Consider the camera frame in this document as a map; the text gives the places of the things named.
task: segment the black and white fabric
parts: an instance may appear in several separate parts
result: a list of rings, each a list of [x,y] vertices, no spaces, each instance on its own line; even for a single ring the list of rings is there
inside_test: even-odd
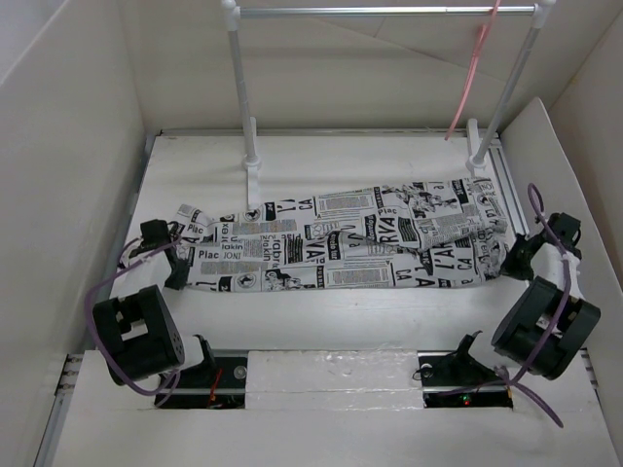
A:
[[[182,205],[188,285],[214,292],[462,287],[499,275],[507,221],[485,178],[413,182],[212,218]]]

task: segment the horizontal metal rod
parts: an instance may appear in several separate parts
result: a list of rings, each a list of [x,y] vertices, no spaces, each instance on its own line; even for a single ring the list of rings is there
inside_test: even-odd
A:
[[[492,7],[326,7],[326,8],[240,8],[245,18],[296,17],[483,17]],[[499,7],[497,14],[507,17],[531,17],[535,5]]]

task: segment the red wire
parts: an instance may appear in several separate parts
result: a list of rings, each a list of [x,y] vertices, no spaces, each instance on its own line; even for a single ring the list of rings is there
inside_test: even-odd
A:
[[[212,401],[216,399],[216,397],[214,397],[214,391],[216,390],[216,386],[218,386],[218,381],[221,379],[221,375],[223,375],[223,369],[219,368],[218,373],[216,374],[216,380],[214,381],[214,384],[212,384],[212,387],[210,387],[210,397],[207,400],[208,407],[210,407]]]
[[[455,118],[452,120],[452,124],[446,133],[446,141],[455,131],[457,127],[458,119],[460,118],[460,114],[463,113],[463,107],[465,107],[465,102],[467,102],[467,97],[469,96],[469,92],[471,90],[471,85],[474,81],[474,77],[476,76],[476,67],[478,66],[478,61],[480,60],[480,53],[485,46],[485,41],[491,32],[491,28],[494,25],[495,17],[497,16],[497,9],[499,8],[499,4],[501,0],[495,0],[494,9],[491,12],[491,18],[489,19],[489,23],[486,25],[480,26],[478,29],[478,39],[476,40],[476,45],[474,46],[474,52],[471,55],[471,63],[469,64],[469,71],[467,71],[467,78],[465,79],[465,86],[463,87],[463,95],[460,98],[460,104],[458,105],[457,114]]]

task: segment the newspaper print fabric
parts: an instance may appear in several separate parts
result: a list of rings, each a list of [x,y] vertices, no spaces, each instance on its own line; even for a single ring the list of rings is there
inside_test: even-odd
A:
[[[461,287],[499,275],[507,221],[489,179],[265,202],[218,219],[182,205],[188,285],[215,292]]]

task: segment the pink cable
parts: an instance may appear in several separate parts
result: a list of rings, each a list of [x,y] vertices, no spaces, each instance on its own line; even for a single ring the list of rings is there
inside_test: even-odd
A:
[[[501,1],[502,0],[495,0],[495,5],[491,11],[489,23],[478,28],[478,39],[476,40],[476,45],[474,46],[474,52],[471,55],[471,63],[469,64],[469,71],[467,71],[467,78],[465,79],[465,86],[463,87],[463,96],[460,98],[460,104],[458,105],[455,119],[452,120],[452,124],[446,133],[446,141],[448,141],[448,138],[452,136],[452,133],[457,127],[458,119],[460,119],[460,114],[463,113],[463,107],[465,107],[465,102],[467,102],[467,97],[469,96],[469,91],[471,90],[471,84],[474,81],[474,76],[476,76],[476,68],[478,67],[478,61],[480,60],[480,53],[482,52],[483,47],[485,46],[485,41],[487,40],[487,37],[491,32],[491,28],[494,25],[495,17],[497,16],[497,9],[499,8]]]

